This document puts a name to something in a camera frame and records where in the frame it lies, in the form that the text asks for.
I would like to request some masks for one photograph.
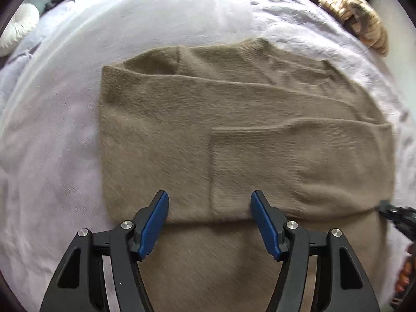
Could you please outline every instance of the white bed sheet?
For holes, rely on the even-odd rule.
[[[0,119],[0,270],[28,312],[38,311],[76,231],[113,227],[99,171],[102,66],[155,47],[252,36],[327,59],[369,91],[397,134],[394,202],[415,206],[415,130],[407,109],[381,73],[381,60],[308,0],[93,0],[39,46]],[[388,243],[382,303],[392,293],[406,240],[390,229]]]

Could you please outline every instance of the silver bolt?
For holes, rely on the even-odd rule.
[[[296,223],[294,220],[290,220],[286,223],[286,226],[292,230],[297,229],[297,227],[299,226],[298,223]]]
[[[82,228],[80,231],[78,231],[78,235],[80,237],[85,237],[88,234],[88,229]]]
[[[341,237],[342,236],[342,231],[340,229],[332,229],[331,233],[334,237]]]
[[[132,226],[133,226],[133,222],[131,222],[129,220],[125,220],[124,222],[121,223],[121,227],[125,230],[128,230]]]

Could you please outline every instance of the blue rubber pad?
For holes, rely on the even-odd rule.
[[[165,192],[156,204],[146,225],[141,232],[141,243],[138,251],[139,257],[144,259],[150,254],[156,244],[160,229],[165,223],[169,212],[169,196]]]
[[[260,230],[267,252],[271,254],[275,260],[279,260],[280,255],[282,254],[279,248],[279,236],[256,193],[251,195],[250,209],[251,215]]]

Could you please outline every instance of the knit fabric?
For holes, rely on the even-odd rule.
[[[159,189],[171,200],[141,264],[155,311],[266,308],[280,265],[247,220],[255,189],[306,228],[341,228],[376,284],[385,225],[374,208],[392,197],[392,128],[328,62],[263,39],[155,49],[103,68],[99,110],[111,217],[133,217]]]

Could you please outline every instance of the white round cushion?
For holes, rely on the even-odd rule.
[[[21,4],[0,37],[0,57],[9,55],[39,22],[39,11],[33,4]]]

